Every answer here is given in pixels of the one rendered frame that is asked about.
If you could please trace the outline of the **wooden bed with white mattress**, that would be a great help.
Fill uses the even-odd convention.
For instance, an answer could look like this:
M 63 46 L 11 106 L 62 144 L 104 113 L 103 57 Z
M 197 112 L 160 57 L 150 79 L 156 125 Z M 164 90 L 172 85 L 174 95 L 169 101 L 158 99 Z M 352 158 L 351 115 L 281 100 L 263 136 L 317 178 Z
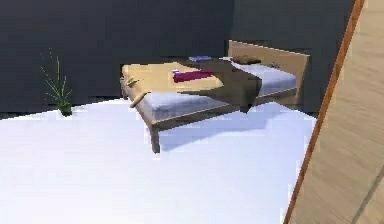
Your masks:
M 261 62 L 240 65 L 231 61 L 232 57 L 243 55 L 254 56 Z M 271 101 L 289 108 L 298 105 L 299 90 L 309 61 L 307 54 L 230 40 L 228 55 L 213 59 L 229 61 L 236 68 L 262 79 L 260 93 L 252 107 Z M 122 96 L 132 103 L 136 93 L 123 85 L 122 77 L 120 84 Z M 178 93 L 148 94 L 133 108 L 137 109 L 149 129 L 152 151 L 155 153 L 161 151 L 161 131 L 241 111 L 239 107 L 209 97 Z

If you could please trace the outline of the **brown pillow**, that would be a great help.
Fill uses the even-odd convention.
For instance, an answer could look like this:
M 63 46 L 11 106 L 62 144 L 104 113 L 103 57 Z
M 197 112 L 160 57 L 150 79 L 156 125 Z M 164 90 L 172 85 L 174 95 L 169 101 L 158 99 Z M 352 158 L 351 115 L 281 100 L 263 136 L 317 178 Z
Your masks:
M 259 64 L 261 62 L 260 59 L 247 55 L 232 57 L 231 61 L 240 65 Z

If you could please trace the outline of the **magenta book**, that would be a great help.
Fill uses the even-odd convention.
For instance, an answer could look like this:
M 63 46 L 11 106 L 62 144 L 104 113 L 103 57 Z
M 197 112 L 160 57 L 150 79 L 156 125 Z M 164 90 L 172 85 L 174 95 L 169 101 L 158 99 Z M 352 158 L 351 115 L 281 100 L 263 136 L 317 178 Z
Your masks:
M 189 71 L 189 72 L 180 72 L 179 70 L 173 70 L 173 81 L 175 83 L 192 81 L 197 79 L 208 78 L 212 76 L 211 72 L 208 71 Z

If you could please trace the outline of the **light wooden door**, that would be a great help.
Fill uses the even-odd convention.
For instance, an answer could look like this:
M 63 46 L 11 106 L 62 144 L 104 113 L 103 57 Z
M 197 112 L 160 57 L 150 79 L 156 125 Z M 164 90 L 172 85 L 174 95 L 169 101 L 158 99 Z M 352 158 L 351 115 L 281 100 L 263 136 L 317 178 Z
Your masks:
M 283 224 L 384 224 L 384 0 L 354 0 Z

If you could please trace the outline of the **green house plant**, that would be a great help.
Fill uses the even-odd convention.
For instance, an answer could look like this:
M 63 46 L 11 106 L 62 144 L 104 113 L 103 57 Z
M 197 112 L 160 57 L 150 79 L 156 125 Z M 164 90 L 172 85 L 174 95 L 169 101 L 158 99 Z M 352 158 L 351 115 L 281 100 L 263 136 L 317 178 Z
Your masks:
M 72 115 L 72 104 L 68 97 L 72 93 L 66 90 L 67 77 L 62 75 L 62 65 L 59 56 L 48 49 L 47 55 L 41 55 L 44 64 L 40 66 L 41 72 L 45 76 L 45 82 L 50 88 L 47 95 L 55 100 L 55 107 L 63 117 Z

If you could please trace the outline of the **tan blanket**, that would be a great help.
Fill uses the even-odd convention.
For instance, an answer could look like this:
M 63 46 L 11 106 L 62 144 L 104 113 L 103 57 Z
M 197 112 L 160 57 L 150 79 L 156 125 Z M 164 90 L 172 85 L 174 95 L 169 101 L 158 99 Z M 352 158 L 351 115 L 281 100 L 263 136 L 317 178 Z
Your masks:
M 211 77 L 175 83 L 173 70 L 208 71 Z M 240 70 L 229 61 L 213 59 L 203 62 L 174 61 L 163 64 L 131 64 L 122 67 L 123 85 L 134 90 L 131 107 L 148 94 L 178 93 L 205 96 L 239 107 L 247 113 L 262 87 L 262 79 Z

